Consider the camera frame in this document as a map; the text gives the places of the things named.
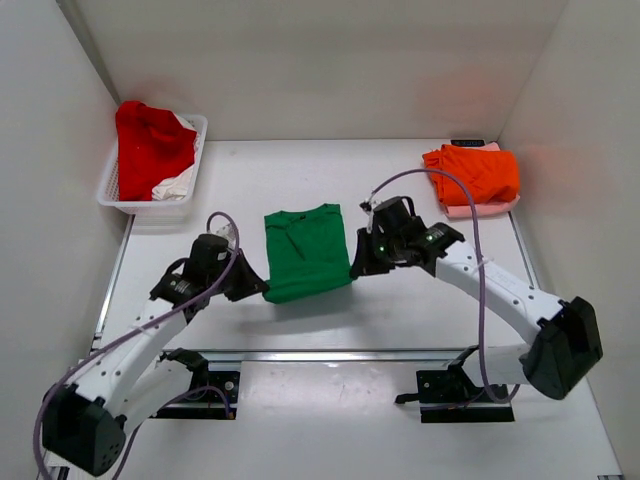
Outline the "green t shirt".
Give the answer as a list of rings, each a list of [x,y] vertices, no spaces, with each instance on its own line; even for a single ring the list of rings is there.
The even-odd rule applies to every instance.
[[[341,207],[325,203],[307,211],[264,217],[270,278],[263,298],[284,304],[349,285],[351,268]]]

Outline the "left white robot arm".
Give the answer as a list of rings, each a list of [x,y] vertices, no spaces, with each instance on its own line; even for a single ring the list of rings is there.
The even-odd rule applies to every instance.
[[[267,289],[246,260],[234,220],[199,235],[189,255],[167,267],[127,332],[47,392],[34,427],[36,458],[48,451],[100,477],[122,471],[140,426],[169,405],[217,400],[224,418],[233,418],[230,395],[211,381],[208,360],[165,347],[213,297],[237,302]]]

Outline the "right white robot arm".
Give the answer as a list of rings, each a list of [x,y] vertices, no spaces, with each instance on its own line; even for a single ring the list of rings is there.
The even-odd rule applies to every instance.
[[[418,267],[476,299],[481,313],[493,312],[520,336],[516,345],[473,347],[455,372],[466,387],[525,384],[562,400],[601,360],[596,311],[587,300],[563,300],[479,257],[453,227],[425,225],[408,196],[360,207],[368,223],[357,231],[352,278]]]

